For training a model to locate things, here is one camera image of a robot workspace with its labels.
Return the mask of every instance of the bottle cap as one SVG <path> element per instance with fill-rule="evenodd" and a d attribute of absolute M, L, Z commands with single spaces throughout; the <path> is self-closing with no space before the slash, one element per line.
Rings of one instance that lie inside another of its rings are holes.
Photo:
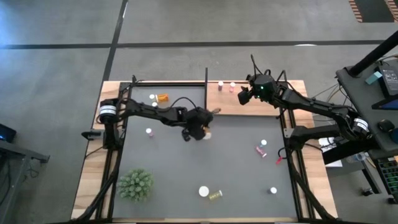
<path fill-rule="evenodd" d="M 199 188 L 199 195 L 202 197 L 207 197 L 207 195 L 209 195 L 209 188 L 206 186 L 201 186 Z"/>
<path fill-rule="evenodd" d="M 277 190 L 276 187 L 271 187 L 271 189 L 269 189 L 271 191 L 271 193 L 276 194 Z"/>

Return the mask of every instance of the pink object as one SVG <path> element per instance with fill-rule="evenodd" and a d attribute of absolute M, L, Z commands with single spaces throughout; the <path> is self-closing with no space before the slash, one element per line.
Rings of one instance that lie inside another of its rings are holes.
<path fill-rule="evenodd" d="M 223 90 L 223 85 L 224 85 L 223 81 L 218 82 L 218 91 Z"/>
<path fill-rule="evenodd" d="M 146 129 L 146 133 L 149 135 L 149 137 L 154 137 L 154 133 L 152 132 L 151 128 Z"/>
<path fill-rule="evenodd" d="M 256 146 L 256 151 L 260 154 L 261 157 L 265 157 L 267 154 L 264 152 L 264 150 L 260 149 L 258 146 Z"/>
<path fill-rule="evenodd" d="M 235 89 L 235 82 L 231 82 L 230 84 L 229 84 L 229 91 L 230 92 L 233 92 L 234 91 L 234 89 Z"/>

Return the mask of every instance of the yellow can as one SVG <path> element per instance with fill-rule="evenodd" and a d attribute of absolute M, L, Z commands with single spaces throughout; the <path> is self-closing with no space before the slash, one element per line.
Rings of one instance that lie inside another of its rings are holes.
<path fill-rule="evenodd" d="M 217 192 L 212 193 L 211 195 L 209 195 L 209 199 L 210 199 L 210 200 L 214 200 L 214 199 L 219 198 L 219 197 L 222 197 L 222 196 L 223 196 L 223 193 L 219 190 L 219 191 L 217 191 Z"/>

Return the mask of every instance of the white label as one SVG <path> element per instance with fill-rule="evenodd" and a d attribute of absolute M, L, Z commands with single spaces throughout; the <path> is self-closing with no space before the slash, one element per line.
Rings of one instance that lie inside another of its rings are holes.
<path fill-rule="evenodd" d="M 361 124 L 361 123 L 358 123 L 357 125 L 358 125 L 359 127 L 361 127 L 363 130 L 368 131 L 368 129 L 366 128 L 365 125 L 363 125 L 363 124 Z"/>
<path fill-rule="evenodd" d="M 106 106 L 102 106 L 100 109 L 101 110 L 116 110 L 116 107 L 112 106 L 112 105 L 106 105 Z"/>
<path fill-rule="evenodd" d="M 105 114 L 105 113 L 111 113 L 111 114 L 116 114 L 115 110 L 101 110 L 99 114 Z"/>
<path fill-rule="evenodd" d="M 354 121 L 363 124 L 366 127 L 365 130 L 368 129 L 368 123 L 366 121 L 359 118 L 355 118 Z"/>

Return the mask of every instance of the black tabletop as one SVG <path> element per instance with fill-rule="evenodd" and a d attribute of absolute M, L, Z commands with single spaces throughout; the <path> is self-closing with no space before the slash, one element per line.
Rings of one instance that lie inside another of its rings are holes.
<path fill-rule="evenodd" d="M 392 66 L 398 67 L 396 60 L 388 61 Z M 380 84 L 374 82 L 368 85 L 365 82 L 374 73 L 377 65 L 372 65 L 360 74 L 360 77 L 353 78 L 348 75 L 345 69 L 336 72 L 337 79 L 347 92 L 348 96 L 358 110 L 358 113 L 369 124 L 370 132 L 375 135 L 376 141 L 381 149 L 369 151 L 373 159 L 391 157 L 398 154 L 398 144 L 394 143 L 388 134 L 381 132 L 377 123 L 382 119 L 388 119 L 398 126 L 398 111 L 394 110 L 373 110 L 371 106 L 384 99 Z"/>

